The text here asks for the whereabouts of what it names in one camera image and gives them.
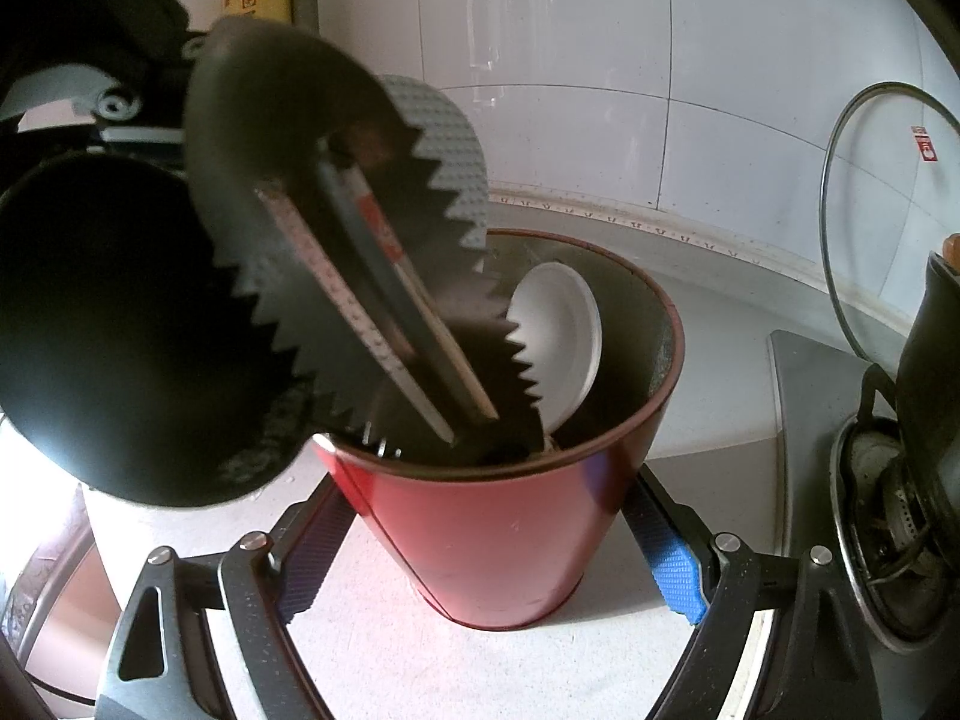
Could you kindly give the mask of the white ceramic soup spoon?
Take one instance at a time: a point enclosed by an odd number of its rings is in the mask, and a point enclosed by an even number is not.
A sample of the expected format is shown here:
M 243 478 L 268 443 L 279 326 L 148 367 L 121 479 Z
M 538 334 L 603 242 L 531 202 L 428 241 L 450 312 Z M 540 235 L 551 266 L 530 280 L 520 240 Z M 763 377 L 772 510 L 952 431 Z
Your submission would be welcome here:
M 530 389 L 547 436 L 573 418 L 596 382 L 602 319 L 589 283 L 562 262 L 535 265 L 517 283 L 508 307 L 511 339 L 529 365 Z

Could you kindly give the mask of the stainless steel gas stove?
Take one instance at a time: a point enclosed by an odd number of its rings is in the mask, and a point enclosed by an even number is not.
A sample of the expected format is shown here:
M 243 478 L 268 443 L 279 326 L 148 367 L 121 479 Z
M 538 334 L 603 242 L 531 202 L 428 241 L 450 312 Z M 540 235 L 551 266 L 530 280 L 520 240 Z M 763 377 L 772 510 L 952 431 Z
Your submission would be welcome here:
M 907 477 L 882 367 L 786 330 L 771 333 L 793 556 L 825 548 L 866 640 L 877 718 L 958 713 L 958 572 L 935 550 Z

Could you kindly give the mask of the black plastic spoon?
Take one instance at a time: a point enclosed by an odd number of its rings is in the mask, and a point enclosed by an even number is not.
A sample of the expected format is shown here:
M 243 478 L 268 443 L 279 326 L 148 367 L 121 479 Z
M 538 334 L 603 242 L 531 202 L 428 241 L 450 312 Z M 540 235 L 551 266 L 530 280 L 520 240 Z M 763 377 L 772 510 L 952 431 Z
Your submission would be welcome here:
M 313 399 L 181 177 L 72 154 L 2 199 L 2 406 L 91 488 L 203 507 L 274 481 Z

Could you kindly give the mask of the black clay pot with lid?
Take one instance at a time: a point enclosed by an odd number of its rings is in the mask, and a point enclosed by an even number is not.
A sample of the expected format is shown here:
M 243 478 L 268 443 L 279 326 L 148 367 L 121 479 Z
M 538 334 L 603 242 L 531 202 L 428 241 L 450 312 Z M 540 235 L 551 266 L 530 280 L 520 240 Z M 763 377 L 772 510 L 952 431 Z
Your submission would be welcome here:
M 958 270 L 929 254 L 926 291 L 896 376 L 908 455 L 947 511 L 958 512 Z

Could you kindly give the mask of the white rice paddle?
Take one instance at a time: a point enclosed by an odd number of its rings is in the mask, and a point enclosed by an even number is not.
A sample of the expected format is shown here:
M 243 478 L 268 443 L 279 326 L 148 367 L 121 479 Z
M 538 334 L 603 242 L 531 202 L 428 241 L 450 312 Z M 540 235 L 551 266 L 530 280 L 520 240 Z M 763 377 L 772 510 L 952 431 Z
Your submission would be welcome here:
M 404 121 L 420 130 L 416 156 L 439 163 L 431 187 L 455 195 L 446 216 L 469 227 L 460 234 L 460 245 L 482 252 L 490 186 L 485 154 L 467 115 L 446 94 L 416 78 L 382 75 L 381 83 Z

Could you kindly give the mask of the glass pot lid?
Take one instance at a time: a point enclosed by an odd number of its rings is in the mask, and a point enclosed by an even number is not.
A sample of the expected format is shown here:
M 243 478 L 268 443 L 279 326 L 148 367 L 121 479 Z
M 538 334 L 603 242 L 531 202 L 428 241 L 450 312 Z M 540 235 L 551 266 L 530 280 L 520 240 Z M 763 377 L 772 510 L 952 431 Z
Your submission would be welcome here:
M 817 193 L 823 281 L 858 358 L 895 369 L 928 255 L 957 232 L 957 110 L 907 82 L 862 88 L 830 130 Z

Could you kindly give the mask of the disposable chopsticks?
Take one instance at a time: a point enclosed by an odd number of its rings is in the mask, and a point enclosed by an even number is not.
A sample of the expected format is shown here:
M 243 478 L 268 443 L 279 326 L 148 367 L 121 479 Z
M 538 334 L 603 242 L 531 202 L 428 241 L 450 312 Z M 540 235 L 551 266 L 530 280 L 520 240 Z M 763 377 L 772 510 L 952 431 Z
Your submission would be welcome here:
M 334 176 L 343 192 L 338 217 L 381 301 L 374 323 L 400 362 L 398 387 L 446 442 L 496 421 L 496 406 L 359 167 L 337 167 Z

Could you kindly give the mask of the red cylindrical tin canister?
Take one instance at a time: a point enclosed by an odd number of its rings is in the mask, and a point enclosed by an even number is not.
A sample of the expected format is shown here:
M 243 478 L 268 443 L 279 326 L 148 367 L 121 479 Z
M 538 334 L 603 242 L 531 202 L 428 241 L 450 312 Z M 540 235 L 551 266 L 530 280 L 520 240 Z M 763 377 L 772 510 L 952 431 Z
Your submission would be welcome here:
M 496 631 L 539 621 L 578 587 L 661 426 L 685 333 L 651 275 L 596 244 L 511 229 L 488 243 L 508 281 L 560 262 L 599 303 L 599 375 L 558 450 L 478 470 L 379 460 L 324 436 L 311 450 L 428 605 Z

